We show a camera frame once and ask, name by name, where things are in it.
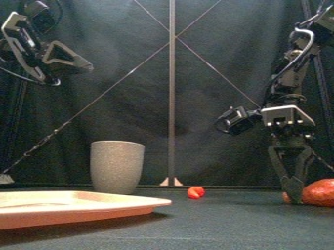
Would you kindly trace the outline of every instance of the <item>metal pole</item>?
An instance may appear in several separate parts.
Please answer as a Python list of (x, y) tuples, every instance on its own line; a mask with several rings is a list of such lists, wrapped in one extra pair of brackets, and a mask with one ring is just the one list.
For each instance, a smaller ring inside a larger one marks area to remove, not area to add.
[(175, 185), (175, 0), (170, 0), (168, 186)]

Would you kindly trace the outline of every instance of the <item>camera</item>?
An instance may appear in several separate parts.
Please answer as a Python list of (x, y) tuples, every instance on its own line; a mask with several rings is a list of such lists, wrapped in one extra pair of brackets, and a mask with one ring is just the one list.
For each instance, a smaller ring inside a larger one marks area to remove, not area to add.
[(247, 111), (242, 106), (230, 107), (230, 110), (218, 117), (215, 128), (223, 133), (237, 136), (253, 128), (261, 118), (258, 110)]

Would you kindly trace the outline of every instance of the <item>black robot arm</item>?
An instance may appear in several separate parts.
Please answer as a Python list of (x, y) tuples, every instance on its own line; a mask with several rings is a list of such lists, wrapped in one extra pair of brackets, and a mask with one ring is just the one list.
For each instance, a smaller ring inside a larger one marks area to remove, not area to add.
[(230, 107), (217, 119), (217, 129), (239, 135), (262, 121), (271, 131), (269, 156), (283, 190), (294, 204), (302, 202), (306, 169), (315, 153), (309, 146), (315, 123), (299, 108), (306, 101), (302, 85), (309, 63), (325, 46), (334, 46), (334, 6), (298, 23), (290, 36), (290, 49), (269, 81), (262, 107), (249, 111)]

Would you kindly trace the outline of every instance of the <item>red cherry tomato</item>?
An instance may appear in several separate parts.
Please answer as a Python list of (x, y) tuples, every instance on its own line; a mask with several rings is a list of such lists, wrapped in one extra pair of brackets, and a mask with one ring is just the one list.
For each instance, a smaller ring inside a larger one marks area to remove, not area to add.
[(205, 189), (203, 187), (190, 187), (187, 194), (190, 199), (200, 199), (205, 196)]

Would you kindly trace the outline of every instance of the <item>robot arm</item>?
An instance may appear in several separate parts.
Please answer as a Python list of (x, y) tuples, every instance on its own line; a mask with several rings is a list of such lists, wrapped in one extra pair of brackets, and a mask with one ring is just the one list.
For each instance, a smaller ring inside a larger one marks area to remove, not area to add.
[(40, 40), (27, 16), (12, 12), (1, 31), (19, 64), (40, 84), (58, 86), (60, 76), (92, 71), (91, 63), (62, 42)]
[(242, 106), (231, 107), (215, 124), (223, 133), (239, 135), (262, 120), (273, 136), (267, 150), (271, 163), (282, 188), (295, 204), (303, 203), (306, 169), (315, 157), (307, 145), (315, 123), (298, 105), (306, 100), (302, 85), (309, 63), (325, 46), (334, 46), (334, 6), (297, 24), (290, 37), (291, 48), (271, 76), (262, 107), (255, 111), (247, 111)]

